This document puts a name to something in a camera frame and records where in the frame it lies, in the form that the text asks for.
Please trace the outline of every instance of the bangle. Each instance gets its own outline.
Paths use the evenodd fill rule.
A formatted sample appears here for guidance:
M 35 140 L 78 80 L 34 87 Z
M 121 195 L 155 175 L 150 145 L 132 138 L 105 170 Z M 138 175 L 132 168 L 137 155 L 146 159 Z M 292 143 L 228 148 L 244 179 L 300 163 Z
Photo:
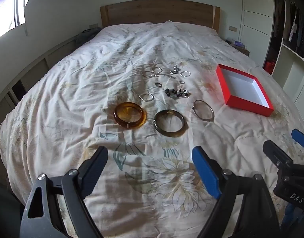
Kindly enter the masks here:
M 145 95 L 150 96 L 150 99 L 144 99 L 143 97 L 144 97 Z M 144 101 L 144 102 L 151 102 L 152 100 L 154 100 L 154 96 L 153 96 L 152 94 L 150 94 L 150 93 L 142 93 L 141 95 L 139 95 L 139 98 L 140 98 L 142 101 Z
M 209 119 L 201 118 L 201 117 L 195 112 L 195 104 L 196 104 L 197 101 L 203 102 L 203 103 L 205 103 L 205 104 L 209 107 L 209 109 L 210 109 L 210 111 L 211 111 L 211 114 L 212 114 L 212 117 L 211 117 L 211 118 L 209 118 Z M 206 103 L 205 101 L 203 101 L 203 100 L 199 100 L 199 99 L 195 100 L 194 103 L 193 103 L 192 109 L 193 109 L 194 114 L 195 114 L 199 119 L 201 119 L 202 121 L 212 121 L 212 120 L 214 119 L 214 117 L 215 117 L 215 113 L 213 112 L 213 109 L 211 108 L 211 106 L 210 106 L 209 104 L 207 104 L 207 103 Z
M 126 122 L 126 121 L 121 120 L 118 116 L 118 110 L 126 108 L 126 107 L 132 107 L 132 108 L 138 110 L 141 113 L 140 119 L 135 122 Z M 113 116 L 114 116 L 115 121 L 119 125 L 121 125 L 124 128 L 127 128 L 127 129 L 140 127 L 141 125 L 143 125 L 145 123 L 145 120 L 147 118 L 146 112 L 139 105 L 132 103 L 132 102 L 124 102 L 124 103 L 117 105 L 114 109 Z
M 165 114 L 173 114 L 173 115 L 177 116 L 182 122 L 182 127 L 178 131 L 175 131 L 175 132 L 167 132 L 167 131 L 161 129 L 157 124 L 157 120 L 160 116 L 165 115 Z M 163 110 L 163 111 L 158 112 L 154 117 L 153 124 L 154 124 L 155 129 L 159 133 L 161 133 L 162 135 L 167 136 L 167 137 L 181 136 L 187 128 L 187 122 L 186 122 L 184 116 L 182 116 L 179 112 L 174 111 L 174 110 Z
M 183 72 L 180 72 L 180 75 L 181 75 L 182 77 L 188 77 L 188 76 L 191 75 L 191 73 L 188 72 L 188 71 L 183 71 Z

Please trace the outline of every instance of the light switch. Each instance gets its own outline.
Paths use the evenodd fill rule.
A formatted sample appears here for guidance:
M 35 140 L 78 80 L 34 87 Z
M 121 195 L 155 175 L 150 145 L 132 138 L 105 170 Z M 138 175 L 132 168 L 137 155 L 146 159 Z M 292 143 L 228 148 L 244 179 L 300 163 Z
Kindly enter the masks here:
M 229 30 L 237 32 L 237 28 L 233 27 L 233 26 L 229 26 Z

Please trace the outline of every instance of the red box lid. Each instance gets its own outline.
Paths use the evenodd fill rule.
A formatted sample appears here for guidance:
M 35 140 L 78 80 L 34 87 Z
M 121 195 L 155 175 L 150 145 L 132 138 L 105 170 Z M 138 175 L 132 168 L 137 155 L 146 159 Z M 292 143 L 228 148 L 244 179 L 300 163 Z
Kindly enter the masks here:
M 264 116 L 272 114 L 272 103 L 255 76 L 222 64 L 216 74 L 226 105 Z

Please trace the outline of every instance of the bed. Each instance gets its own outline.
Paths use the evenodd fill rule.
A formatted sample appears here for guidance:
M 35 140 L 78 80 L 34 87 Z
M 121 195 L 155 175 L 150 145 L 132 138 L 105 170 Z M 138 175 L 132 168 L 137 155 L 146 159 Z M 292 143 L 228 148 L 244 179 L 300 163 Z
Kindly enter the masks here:
M 304 123 L 272 77 L 219 38 L 220 8 L 181 0 L 138 0 L 100 11 L 106 28 L 57 63 L 1 124 L 1 158 L 19 200 L 25 204 L 40 173 L 63 175 L 106 146 L 107 165 L 85 199 L 102 235 L 196 237 L 215 204 L 191 160 L 192 149 L 200 145 L 222 168 L 243 176 L 260 173 L 281 220 L 285 203 L 272 192 L 277 168 L 262 145 L 270 139 L 295 163 L 304 164 L 304 149 L 290 137 L 292 129 L 304 132 Z M 275 108 L 272 115 L 225 105 L 217 64 L 256 76 Z M 168 74 L 174 66 L 191 75 L 142 76 L 155 67 Z M 165 87 L 186 88 L 190 98 L 167 97 Z M 154 100 L 140 100 L 144 92 Z M 213 121 L 200 121 L 193 114 L 196 99 L 211 105 Z M 145 124 L 138 129 L 118 125 L 113 110 L 121 102 L 144 108 Z M 154 129 L 153 118 L 164 109 L 184 115 L 188 129 L 182 136 L 165 137 Z M 62 197 L 59 203 L 67 231 L 76 237 Z M 240 205 L 237 197 L 227 236 Z

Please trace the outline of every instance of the wardrobe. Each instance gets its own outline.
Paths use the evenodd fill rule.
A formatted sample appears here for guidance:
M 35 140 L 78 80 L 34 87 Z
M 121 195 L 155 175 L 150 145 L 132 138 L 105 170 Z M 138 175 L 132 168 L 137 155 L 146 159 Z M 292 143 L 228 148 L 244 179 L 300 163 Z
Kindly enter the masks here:
M 275 18 L 267 54 L 271 73 L 304 120 L 304 16 L 293 0 L 275 0 Z

